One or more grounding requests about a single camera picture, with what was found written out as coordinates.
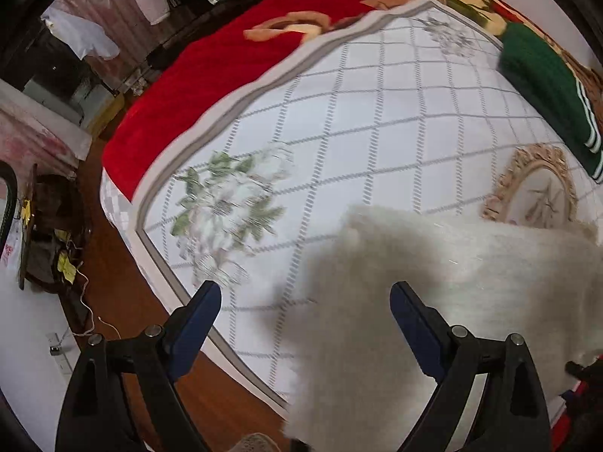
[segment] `red blanket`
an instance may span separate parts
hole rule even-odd
[[[289,32],[252,42],[243,31],[287,12],[314,10],[335,22],[371,10],[361,0],[264,0],[215,34],[190,44],[124,117],[103,155],[103,166],[132,200],[151,163],[222,97],[259,78],[300,44]]]

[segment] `green knitted sweater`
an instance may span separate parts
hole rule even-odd
[[[510,23],[498,69],[551,125],[597,183],[603,180],[601,134],[580,81],[532,30]]]

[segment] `white plastic bag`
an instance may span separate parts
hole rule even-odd
[[[107,37],[105,30],[97,23],[51,6],[41,17],[50,33],[67,44],[81,60],[90,55],[108,61],[119,54],[117,44]]]
[[[21,261],[21,245],[23,243],[23,222],[14,219],[8,231],[8,238],[4,245],[4,251],[0,257],[0,270],[7,278],[17,279],[19,276],[19,265]]]

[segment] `white towel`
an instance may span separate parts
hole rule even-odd
[[[551,399],[572,383],[565,362],[601,347],[600,265],[601,249],[568,232],[353,208],[332,247],[314,253],[306,279],[317,304],[291,342],[306,358],[285,432],[317,452],[402,444],[435,382],[391,315],[390,288],[401,280],[476,337],[522,334]],[[449,450],[473,420],[484,379],[476,382]]]

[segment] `yellow sticky note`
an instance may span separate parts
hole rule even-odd
[[[29,202],[29,199],[23,200],[21,218],[25,221],[25,226],[27,226],[29,224],[29,220],[31,219],[31,202]]]
[[[54,235],[64,243],[67,243],[70,238],[70,234],[67,231],[63,231],[62,229],[55,229]]]
[[[57,270],[59,272],[63,271],[66,260],[67,260],[67,252],[61,251],[61,253],[58,254],[58,260],[57,260]]]
[[[57,270],[63,274],[67,282],[73,284],[77,268],[69,261],[67,251],[61,251],[61,253],[58,254]]]
[[[71,264],[71,262],[67,259],[65,260],[65,266],[63,267],[63,275],[65,280],[70,284],[73,284],[75,281],[75,273],[77,272],[77,268]]]

